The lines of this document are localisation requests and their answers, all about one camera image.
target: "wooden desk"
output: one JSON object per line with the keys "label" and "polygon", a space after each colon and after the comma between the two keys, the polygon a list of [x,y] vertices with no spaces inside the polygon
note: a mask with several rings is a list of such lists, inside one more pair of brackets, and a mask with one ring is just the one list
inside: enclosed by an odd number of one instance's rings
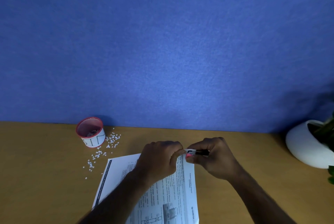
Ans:
{"label": "wooden desk", "polygon": [[[298,223],[334,223],[334,186],[326,170],[296,160],[277,135],[198,130],[105,127],[121,134],[107,157],[87,164],[96,149],[86,147],[75,125],[0,122],[0,222],[75,223],[92,207],[107,158],[141,152],[151,141],[178,140],[184,147],[222,136],[236,158]],[[201,223],[252,223],[233,188],[195,167]]]}

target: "hand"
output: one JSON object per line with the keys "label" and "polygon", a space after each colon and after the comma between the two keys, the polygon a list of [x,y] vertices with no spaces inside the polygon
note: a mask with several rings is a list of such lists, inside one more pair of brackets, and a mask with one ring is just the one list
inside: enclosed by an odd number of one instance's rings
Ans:
{"label": "hand", "polygon": [[185,150],[180,142],[152,142],[144,147],[133,171],[151,186],[176,171],[176,159],[181,154]]}
{"label": "hand", "polygon": [[186,157],[186,161],[203,166],[207,172],[216,178],[229,181],[242,169],[223,137],[205,138],[201,142],[194,143],[187,148],[196,150],[207,149],[210,151],[207,157],[195,154]]}

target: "white flower pot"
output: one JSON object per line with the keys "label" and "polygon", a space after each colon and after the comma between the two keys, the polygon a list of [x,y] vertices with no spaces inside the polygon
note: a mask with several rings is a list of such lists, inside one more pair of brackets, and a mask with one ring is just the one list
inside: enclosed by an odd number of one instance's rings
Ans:
{"label": "white flower pot", "polygon": [[287,147],[301,162],[327,169],[329,165],[334,165],[334,152],[311,134],[308,124],[322,125],[323,122],[309,120],[292,128],[286,136]]}

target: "blue wall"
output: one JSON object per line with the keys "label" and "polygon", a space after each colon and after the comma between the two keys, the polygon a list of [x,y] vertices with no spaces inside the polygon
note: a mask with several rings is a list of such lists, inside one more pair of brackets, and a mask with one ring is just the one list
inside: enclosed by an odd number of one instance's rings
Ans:
{"label": "blue wall", "polygon": [[334,0],[0,0],[0,120],[272,132],[334,109]]}

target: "paper document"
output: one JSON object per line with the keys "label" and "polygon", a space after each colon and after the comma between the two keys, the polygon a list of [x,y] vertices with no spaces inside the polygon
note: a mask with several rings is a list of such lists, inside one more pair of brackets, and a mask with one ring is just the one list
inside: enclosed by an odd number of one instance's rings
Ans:
{"label": "paper document", "polygon": [[[140,154],[108,159],[93,208],[133,170]],[[126,224],[198,224],[194,164],[178,157],[176,172],[153,184],[140,198]]]}

